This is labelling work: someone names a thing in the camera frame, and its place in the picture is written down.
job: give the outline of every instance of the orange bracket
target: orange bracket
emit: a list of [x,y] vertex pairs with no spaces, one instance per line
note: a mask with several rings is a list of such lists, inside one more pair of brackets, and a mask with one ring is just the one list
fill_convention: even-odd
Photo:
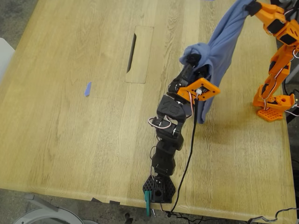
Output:
[[212,83],[207,81],[205,78],[200,78],[187,87],[179,88],[178,95],[180,95],[184,99],[190,101],[189,93],[191,93],[193,95],[192,98],[195,99],[196,95],[197,95],[197,93],[196,93],[197,89],[202,90],[202,94],[198,95],[198,97],[197,97],[197,99],[199,101],[205,101],[205,100],[207,100],[211,97],[214,97],[215,95],[220,93],[220,89],[217,86],[213,85]]

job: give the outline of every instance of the green clip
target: green clip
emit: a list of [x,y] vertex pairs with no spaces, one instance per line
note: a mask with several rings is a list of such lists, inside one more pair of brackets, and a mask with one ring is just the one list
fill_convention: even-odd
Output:
[[150,217],[150,199],[151,199],[151,190],[146,190],[144,192],[144,198],[146,202],[146,216]]

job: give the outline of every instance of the white wire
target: white wire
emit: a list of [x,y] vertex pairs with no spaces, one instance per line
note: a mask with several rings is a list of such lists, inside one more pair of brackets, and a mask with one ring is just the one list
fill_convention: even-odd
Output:
[[299,117],[299,115],[294,114],[294,113],[292,113],[292,112],[289,112],[289,111],[285,111],[285,112],[290,113],[291,115],[294,115],[295,117]]
[[291,8],[290,10],[286,11],[286,12],[284,13],[284,15],[286,15],[287,13],[289,13],[290,11],[293,11],[293,10],[294,10],[294,9]]
[[158,128],[158,129],[167,129],[169,128],[171,125],[172,125],[172,122],[170,120],[168,120],[167,116],[165,116],[165,120],[167,120],[169,122],[169,125],[166,126],[166,127],[159,127],[159,126],[156,126],[154,124],[151,123],[151,120],[153,120],[155,117],[152,117],[152,118],[149,118],[148,119],[148,123],[149,125],[151,125],[152,127],[155,127],[155,128]]
[[272,88],[272,90],[270,91],[270,93],[268,94],[268,96],[267,96],[265,99],[262,97],[262,99],[264,100],[264,107],[263,107],[264,111],[268,110],[268,108],[266,109],[266,107],[267,107],[267,101],[266,101],[266,100],[269,98],[269,96],[272,94],[273,90],[275,89],[276,84],[277,84],[277,77],[278,77],[279,74],[281,73],[282,69],[281,69],[281,70],[277,73],[277,75],[274,77],[275,84],[274,84],[274,87]]
[[293,50],[293,56],[294,56],[295,58],[299,59],[299,57],[297,57],[298,52],[295,54],[295,50],[296,50],[296,49]]
[[192,114],[189,117],[187,117],[187,119],[189,119],[190,117],[192,117],[193,114],[194,114],[194,112],[193,112],[193,98],[192,98],[191,93],[190,92],[188,92],[188,93],[189,93],[189,98],[190,98],[190,106],[191,106]]

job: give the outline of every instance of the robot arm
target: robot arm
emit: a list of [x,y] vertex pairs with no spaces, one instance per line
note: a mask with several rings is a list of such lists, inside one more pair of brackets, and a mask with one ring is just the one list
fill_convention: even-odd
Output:
[[183,146],[181,130],[186,121],[183,105],[195,104],[195,99],[204,101],[220,93],[220,89],[205,79],[208,68],[193,71],[200,60],[198,54],[187,58],[187,65],[168,87],[157,109],[157,117],[150,118],[149,124],[156,129],[159,142],[152,157],[152,167],[157,175],[147,179],[143,191],[152,192],[150,202],[171,203],[175,187],[170,179],[175,169],[174,155]]
[[299,24],[296,20],[288,21],[284,9],[275,5],[253,1],[245,9],[263,22],[266,33],[283,43],[272,57],[269,76],[264,85],[258,88],[253,100],[254,106],[263,107],[257,112],[260,117],[267,121],[282,119],[283,113],[295,105],[295,96],[273,96],[273,93],[289,75],[290,61],[299,51]]

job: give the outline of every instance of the gray floor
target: gray floor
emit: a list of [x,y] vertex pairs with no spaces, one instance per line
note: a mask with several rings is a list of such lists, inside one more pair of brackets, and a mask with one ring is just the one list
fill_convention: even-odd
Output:
[[[14,49],[21,38],[26,24],[32,14],[37,0],[0,0],[0,37],[4,38]],[[287,85],[291,92],[299,89],[299,75]],[[299,161],[299,119],[295,119],[288,125],[292,158]],[[13,223],[19,216],[34,208],[33,205],[23,200],[24,193],[0,189],[0,224]],[[128,206],[87,202],[60,197],[40,196],[51,202],[53,205],[63,207],[78,213],[82,219],[90,219],[100,224],[123,224],[125,214],[130,213],[134,219],[133,223],[151,224],[187,224],[186,220],[168,218],[157,210],[157,218],[145,216],[145,209],[133,208]],[[189,216],[190,219],[200,218],[199,216]],[[241,221],[219,219],[203,222],[206,224],[239,224]]]

